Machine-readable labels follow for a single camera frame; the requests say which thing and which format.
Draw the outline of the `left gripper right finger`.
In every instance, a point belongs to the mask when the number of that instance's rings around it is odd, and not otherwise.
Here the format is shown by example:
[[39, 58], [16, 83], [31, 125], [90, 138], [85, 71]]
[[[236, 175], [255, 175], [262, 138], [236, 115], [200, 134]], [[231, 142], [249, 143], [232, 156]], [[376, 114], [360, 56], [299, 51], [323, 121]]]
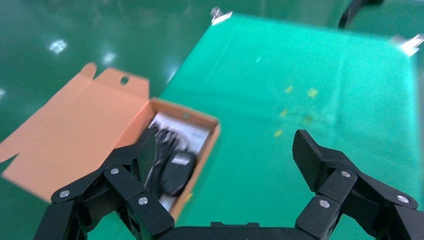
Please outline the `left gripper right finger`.
[[341, 151], [320, 146], [303, 129], [293, 138], [292, 156], [317, 201], [296, 220], [301, 230], [328, 239], [342, 215], [354, 219], [377, 240], [422, 240], [424, 213], [410, 195], [360, 171]]

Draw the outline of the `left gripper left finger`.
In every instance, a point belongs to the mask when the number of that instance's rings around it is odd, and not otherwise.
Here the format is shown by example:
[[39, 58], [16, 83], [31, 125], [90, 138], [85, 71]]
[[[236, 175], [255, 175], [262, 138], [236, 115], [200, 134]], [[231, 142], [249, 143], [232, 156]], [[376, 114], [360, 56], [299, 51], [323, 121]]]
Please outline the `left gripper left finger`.
[[156, 151], [155, 130], [148, 128], [135, 143], [115, 148], [97, 170], [56, 190], [34, 238], [86, 240], [110, 213], [137, 240], [163, 236], [175, 221], [145, 187]]

